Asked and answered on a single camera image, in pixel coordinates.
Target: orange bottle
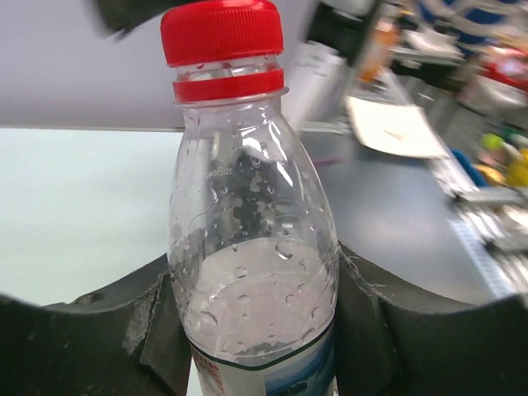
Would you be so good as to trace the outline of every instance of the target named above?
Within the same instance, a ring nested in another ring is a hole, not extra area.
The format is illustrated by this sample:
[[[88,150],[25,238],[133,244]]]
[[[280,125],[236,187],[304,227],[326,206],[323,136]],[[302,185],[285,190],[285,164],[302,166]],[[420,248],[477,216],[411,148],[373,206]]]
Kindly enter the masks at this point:
[[[365,57],[361,63],[358,78],[362,82],[372,82],[382,68],[389,66],[391,48],[399,41],[398,27],[394,18],[400,13],[400,9],[391,4],[384,4],[382,16],[376,24],[376,28],[367,44]]]

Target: paper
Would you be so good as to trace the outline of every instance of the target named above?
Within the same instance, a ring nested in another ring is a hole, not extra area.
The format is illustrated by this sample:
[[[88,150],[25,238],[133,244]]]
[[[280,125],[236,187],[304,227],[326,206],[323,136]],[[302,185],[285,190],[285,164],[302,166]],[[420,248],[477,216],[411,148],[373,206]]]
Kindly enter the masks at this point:
[[[371,149],[413,158],[448,156],[421,107],[389,105],[355,97],[346,99],[346,107],[357,138]]]

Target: water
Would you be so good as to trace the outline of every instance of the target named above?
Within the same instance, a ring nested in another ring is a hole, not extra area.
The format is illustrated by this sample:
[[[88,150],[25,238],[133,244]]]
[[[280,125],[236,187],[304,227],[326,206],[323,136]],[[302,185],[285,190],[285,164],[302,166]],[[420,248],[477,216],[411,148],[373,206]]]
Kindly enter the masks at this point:
[[[333,317],[336,255],[292,239],[258,238],[207,257],[184,327],[205,353],[258,366],[310,343]]]

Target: white table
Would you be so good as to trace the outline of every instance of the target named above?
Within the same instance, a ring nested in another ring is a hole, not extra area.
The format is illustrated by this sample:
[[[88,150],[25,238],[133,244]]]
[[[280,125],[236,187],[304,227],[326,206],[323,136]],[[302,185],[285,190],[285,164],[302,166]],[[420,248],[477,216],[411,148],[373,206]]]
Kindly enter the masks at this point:
[[[71,302],[166,252],[182,135],[0,129],[0,292]],[[189,396],[201,395],[194,365]]]

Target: plastic bottle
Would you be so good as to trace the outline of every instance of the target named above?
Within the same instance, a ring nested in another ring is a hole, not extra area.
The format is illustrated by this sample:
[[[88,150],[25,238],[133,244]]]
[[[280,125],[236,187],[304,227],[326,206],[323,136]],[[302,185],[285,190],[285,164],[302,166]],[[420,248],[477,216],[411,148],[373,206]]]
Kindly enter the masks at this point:
[[[169,262],[205,395],[332,394],[337,236],[281,114],[281,20],[267,0],[208,1],[162,20],[186,132]]]
[[[382,15],[376,24],[371,42],[366,46],[365,57],[361,62],[358,78],[365,83],[374,81],[382,68],[392,61],[391,49],[399,41],[395,17],[400,9],[392,4],[384,4]]]

